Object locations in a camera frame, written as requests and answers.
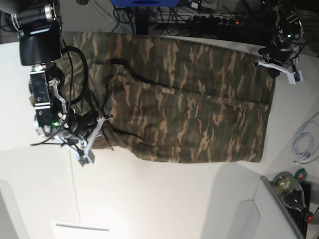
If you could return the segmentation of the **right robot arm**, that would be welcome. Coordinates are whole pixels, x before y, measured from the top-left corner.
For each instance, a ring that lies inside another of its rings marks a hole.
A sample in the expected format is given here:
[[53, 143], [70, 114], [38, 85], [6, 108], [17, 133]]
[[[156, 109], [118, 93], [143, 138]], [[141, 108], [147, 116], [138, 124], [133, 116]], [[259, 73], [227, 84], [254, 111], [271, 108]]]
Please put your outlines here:
[[[93, 143], [112, 115], [100, 116], [96, 110], [79, 115], [73, 109], [87, 94], [88, 64], [79, 48], [66, 45], [61, 38], [59, 1], [3, 0], [0, 9], [10, 15], [18, 32], [21, 64], [31, 67], [29, 90], [34, 99], [37, 134], [45, 144], [67, 147], [81, 165], [93, 163]], [[82, 91], [75, 99], [62, 96], [65, 77], [56, 65], [63, 54], [70, 53], [80, 57], [84, 73]]]

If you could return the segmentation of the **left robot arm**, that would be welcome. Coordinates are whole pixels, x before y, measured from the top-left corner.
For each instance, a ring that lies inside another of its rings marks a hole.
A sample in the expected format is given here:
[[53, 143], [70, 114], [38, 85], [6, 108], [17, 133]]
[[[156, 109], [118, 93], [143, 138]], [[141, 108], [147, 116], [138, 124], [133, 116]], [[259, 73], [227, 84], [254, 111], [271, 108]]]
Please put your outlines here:
[[304, 43], [297, 42], [304, 34], [297, 9], [290, 0], [264, 0], [262, 3], [273, 14], [273, 36], [269, 46], [258, 50], [260, 59], [254, 66], [267, 68], [272, 78], [284, 73], [289, 83], [295, 85], [303, 80], [299, 55], [305, 47]]

